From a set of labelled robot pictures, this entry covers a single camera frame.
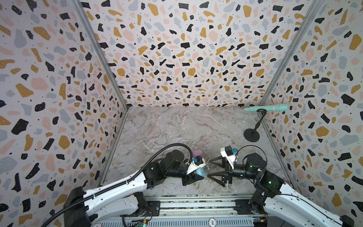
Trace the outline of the blue earbud charging case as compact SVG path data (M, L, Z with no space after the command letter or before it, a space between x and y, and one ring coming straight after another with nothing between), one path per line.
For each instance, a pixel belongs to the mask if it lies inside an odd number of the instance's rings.
M201 176L201 177L206 177L207 176L207 173L206 171L204 170L204 168L198 168L195 170L195 174Z

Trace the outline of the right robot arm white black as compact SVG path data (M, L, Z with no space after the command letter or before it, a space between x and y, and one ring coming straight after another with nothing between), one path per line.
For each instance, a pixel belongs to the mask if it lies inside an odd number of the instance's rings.
M347 215L338 216L302 196L282 178L268 171L267 162L257 153L247 155L242 164L236 156L219 156L210 162L223 171L208 174L221 186L234 178L251 180L256 189L248 202L236 202L238 214L267 214L276 216L295 227L352 227L354 221Z

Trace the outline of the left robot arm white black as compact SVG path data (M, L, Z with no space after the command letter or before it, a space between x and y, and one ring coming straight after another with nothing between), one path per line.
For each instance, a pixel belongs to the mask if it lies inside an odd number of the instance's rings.
M143 191L162 184L167 178L179 178L183 186L203 180L206 162L201 156L192 156L191 163L179 150L168 152L163 159L148 163L139 175L94 189L73 189L65 204L66 227L90 227L106 218L122 215L143 215L148 208Z

